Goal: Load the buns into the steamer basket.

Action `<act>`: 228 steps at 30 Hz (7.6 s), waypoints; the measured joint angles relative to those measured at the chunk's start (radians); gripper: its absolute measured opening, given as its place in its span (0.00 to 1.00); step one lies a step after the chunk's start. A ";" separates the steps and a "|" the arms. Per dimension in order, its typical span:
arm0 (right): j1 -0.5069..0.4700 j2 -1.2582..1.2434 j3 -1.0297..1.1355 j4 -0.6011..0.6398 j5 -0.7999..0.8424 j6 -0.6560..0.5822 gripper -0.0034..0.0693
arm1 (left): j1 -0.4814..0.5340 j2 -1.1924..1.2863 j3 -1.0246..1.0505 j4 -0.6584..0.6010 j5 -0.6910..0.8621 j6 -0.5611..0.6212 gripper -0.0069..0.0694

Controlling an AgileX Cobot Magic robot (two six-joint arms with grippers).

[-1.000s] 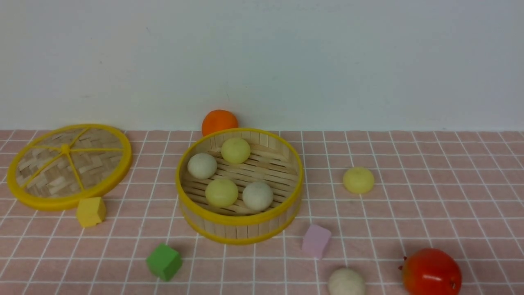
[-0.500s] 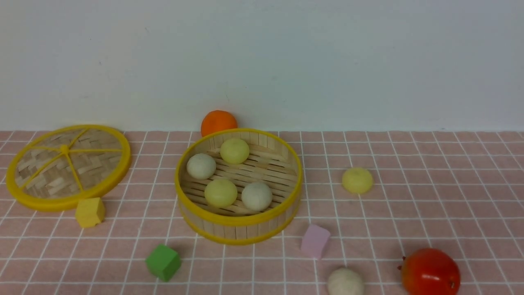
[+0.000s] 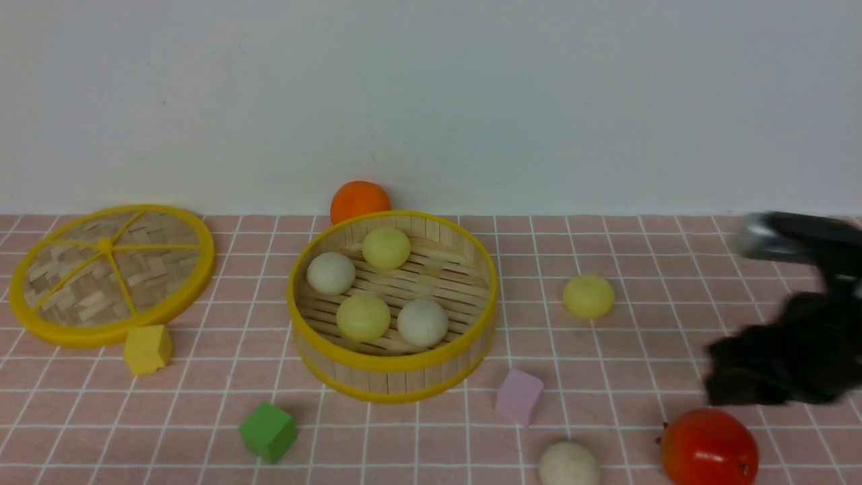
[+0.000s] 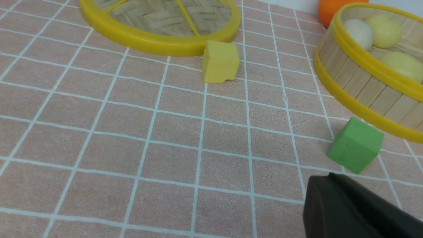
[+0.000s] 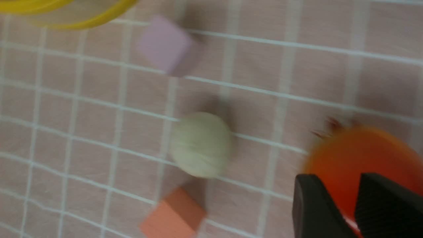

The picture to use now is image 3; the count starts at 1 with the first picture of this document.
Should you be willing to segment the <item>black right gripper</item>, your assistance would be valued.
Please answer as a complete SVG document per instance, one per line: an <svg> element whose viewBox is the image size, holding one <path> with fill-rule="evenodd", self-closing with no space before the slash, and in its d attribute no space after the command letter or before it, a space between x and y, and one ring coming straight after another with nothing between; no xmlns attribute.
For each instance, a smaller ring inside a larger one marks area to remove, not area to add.
<svg viewBox="0 0 862 485"><path fill-rule="evenodd" d="M711 406L828 405L860 388L860 298L800 292L706 348Z"/></svg>

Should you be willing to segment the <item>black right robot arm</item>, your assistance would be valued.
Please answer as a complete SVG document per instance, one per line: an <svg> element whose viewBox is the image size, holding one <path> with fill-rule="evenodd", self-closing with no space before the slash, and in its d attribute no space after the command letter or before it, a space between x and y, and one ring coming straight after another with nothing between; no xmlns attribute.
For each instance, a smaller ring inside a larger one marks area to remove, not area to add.
<svg viewBox="0 0 862 485"><path fill-rule="evenodd" d="M708 404L826 405L859 389L859 228L801 213L750 213L733 237L733 251L750 260L814 266L824 289L794 292L772 321L709 344Z"/></svg>

